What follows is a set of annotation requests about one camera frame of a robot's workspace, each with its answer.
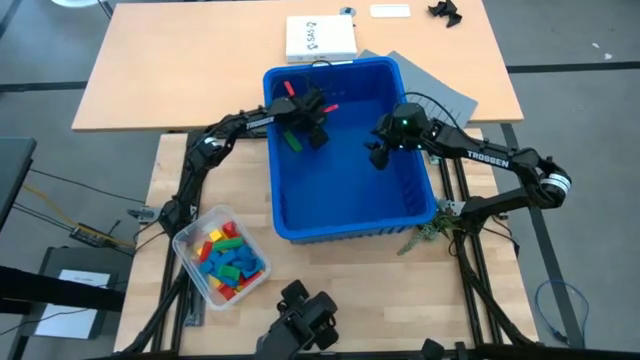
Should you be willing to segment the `large blue plastic bin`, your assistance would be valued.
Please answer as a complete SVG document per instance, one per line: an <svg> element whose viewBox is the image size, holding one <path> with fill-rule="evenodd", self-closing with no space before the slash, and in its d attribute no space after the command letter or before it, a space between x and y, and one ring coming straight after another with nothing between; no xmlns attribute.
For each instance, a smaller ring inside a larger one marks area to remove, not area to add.
<svg viewBox="0 0 640 360"><path fill-rule="evenodd" d="M317 86L338 108L328 115L329 140L318 150L298 132L302 149L296 152L282 125L266 128L272 214L280 237L307 244L392 234L433 218L435 198L421 153L394 151L383 170L369 160L366 146L376 139L378 119L404 92L394 60L272 68L263 77L265 101L285 95L286 82L298 93Z"/></svg>

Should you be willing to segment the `small black electronics board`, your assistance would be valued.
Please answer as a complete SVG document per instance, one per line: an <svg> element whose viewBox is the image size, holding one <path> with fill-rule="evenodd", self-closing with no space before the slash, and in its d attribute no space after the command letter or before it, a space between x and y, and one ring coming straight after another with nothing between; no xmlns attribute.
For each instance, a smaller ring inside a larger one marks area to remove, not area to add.
<svg viewBox="0 0 640 360"><path fill-rule="evenodd" d="M117 244L109 239L109 236L97 229L84 224L78 224L69 233L73 240L94 248L116 248Z"/></svg>

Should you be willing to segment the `white rectangular block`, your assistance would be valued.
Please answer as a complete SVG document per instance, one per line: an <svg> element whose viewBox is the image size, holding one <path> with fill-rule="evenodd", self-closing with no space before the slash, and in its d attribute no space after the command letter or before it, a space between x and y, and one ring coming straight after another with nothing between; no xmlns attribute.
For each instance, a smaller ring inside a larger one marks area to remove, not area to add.
<svg viewBox="0 0 640 360"><path fill-rule="evenodd" d="M411 10L408 4L375 4L370 6L370 16L373 18L409 18Z"/></svg>

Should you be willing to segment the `black strip packet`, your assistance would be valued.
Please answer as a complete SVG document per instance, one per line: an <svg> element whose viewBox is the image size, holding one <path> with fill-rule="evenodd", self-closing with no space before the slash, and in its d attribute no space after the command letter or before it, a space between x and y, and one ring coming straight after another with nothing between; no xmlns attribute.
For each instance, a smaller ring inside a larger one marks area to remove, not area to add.
<svg viewBox="0 0 640 360"><path fill-rule="evenodd" d="M197 289L191 289L188 295L186 327L201 327L204 324L206 301Z"/></svg>

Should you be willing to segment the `artificial succulent in black pot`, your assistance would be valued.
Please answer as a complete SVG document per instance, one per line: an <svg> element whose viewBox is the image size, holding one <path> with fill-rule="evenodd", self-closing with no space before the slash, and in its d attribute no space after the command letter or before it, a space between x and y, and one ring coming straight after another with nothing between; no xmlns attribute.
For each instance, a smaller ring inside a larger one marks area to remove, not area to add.
<svg viewBox="0 0 640 360"><path fill-rule="evenodd" d="M434 217L417 226L417 232L396 252L403 256L421 242L434 241L439 235L451 240L453 233L460 229L457 202L440 199Z"/></svg>

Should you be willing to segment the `black plastic clamp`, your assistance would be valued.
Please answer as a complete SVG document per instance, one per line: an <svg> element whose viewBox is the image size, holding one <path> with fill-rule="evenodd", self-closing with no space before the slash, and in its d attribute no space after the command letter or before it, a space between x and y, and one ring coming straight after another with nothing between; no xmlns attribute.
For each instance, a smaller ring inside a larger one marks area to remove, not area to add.
<svg viewBox="0 0 640 360"><path fill-rule="evenodd" d="M447 28L456 26L463 18L463 16L458 13L458 8L452 0L439 1L435 6L428 6L427 10L434 17L447 17Z"/></svg>

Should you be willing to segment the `black flat case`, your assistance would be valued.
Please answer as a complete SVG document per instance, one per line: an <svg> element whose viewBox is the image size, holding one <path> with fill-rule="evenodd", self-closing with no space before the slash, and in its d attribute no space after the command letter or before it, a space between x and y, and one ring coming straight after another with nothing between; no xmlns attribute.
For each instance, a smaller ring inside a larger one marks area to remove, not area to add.
<svg viewBox="0 0 640 360"><path fill-rule="evenodd" d="M39 274L52 278L55 286L34 304L20 330L25 336L89 340L103 330L108 312L93 307L86 287L124 289L131 258L113 250L98 248L49 248ZM71 288L74 282L84 288Z"/></svg>

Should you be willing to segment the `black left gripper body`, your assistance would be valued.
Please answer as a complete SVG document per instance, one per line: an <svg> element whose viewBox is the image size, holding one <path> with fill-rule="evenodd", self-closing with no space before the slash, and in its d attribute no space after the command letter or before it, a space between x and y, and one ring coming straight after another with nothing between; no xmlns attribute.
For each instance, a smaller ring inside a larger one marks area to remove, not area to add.
<svg viewBox="0 0 640 360"><path fill-rule="evenodd" d="M302 96L278 97L272 101L275 122L290 130L307 133L313 149L320 149L329 140L323 129L327 120L325 108L325 97L320 90L309 90Z"/></svg>

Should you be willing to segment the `clear plastic block box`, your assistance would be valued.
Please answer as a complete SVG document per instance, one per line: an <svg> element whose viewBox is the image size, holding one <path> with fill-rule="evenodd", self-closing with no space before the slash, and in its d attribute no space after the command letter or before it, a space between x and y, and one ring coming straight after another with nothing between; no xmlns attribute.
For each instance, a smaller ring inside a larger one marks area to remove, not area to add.
<svg viewBox="0 0 640 360"><path fill-rule="evenodd" d="M209 233L213 230L220 230L222 232L222 225L229 221L233 221L236 224L239 237L242 237L245 241L244 245L249 245L253 249L256 258L261 258L264 263L264 269L261 271L263 275L246 287L242 285L244 282L244 277L242 276L243 260L237 256L236 259L228 265L234 266L241 271L239 280L234 281L218 275L220 266L215 265L215 260L220 253L226 252L227 250L214 251L212 249L207 259L214 264L214 270L210 274L204 276L198 269L201 263L199 261L199 252L203 243L206 241L212 242L209 238ZM172 246L176 255L181 259L182 266L189 275L194 287L202 295L206 304L216 311L229 310L232 306L245 302L248 297L254 296L257 290L266 283L271 274L271 262L267 258L266 253L261 249L253 234L249 232L247 227L240 221L240 218L227 205L213 208L189 224L185 229L179 231L172 239ZM236 295L227 301L217 289L209 285L209 275L219 279L222 284L234 288Z"/></svg>

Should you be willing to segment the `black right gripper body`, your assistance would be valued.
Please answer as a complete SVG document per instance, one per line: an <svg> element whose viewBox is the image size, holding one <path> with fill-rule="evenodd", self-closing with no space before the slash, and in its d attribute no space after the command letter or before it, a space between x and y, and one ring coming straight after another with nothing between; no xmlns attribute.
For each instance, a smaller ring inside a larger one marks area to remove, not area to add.
<svg viewBox="0 0 640 360"><path fill-rule="evenodd" d="M402 103L391 113L381 116L370 133L379 142L366 143L371 153L370 162L378 170L384 170L389 162L390 153L395 150L425 150L424 132L430 121L418 103Z"/></svg>

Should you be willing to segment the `dark flat screen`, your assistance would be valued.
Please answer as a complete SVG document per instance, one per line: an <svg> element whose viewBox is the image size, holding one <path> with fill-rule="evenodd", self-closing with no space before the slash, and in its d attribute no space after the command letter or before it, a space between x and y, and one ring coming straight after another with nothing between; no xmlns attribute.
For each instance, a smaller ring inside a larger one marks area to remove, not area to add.
<svg viewBox="0 0 640 360"><path fill-rule="evenodd" d="M37 146L30 137L0 136L0 231L32 163Z"/></svg>

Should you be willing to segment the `grey spring clamp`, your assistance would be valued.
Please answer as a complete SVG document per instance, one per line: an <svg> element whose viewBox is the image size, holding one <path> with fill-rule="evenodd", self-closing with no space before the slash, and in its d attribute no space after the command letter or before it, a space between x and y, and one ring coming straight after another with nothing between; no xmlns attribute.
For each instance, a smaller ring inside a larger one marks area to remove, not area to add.
<svg viewBox="0 0 640 360"><path fill-rule="evenodd" d="M159 218L161 209L144 206L139 209L127 209L126 212L140 225L148 225Z"/></svg>

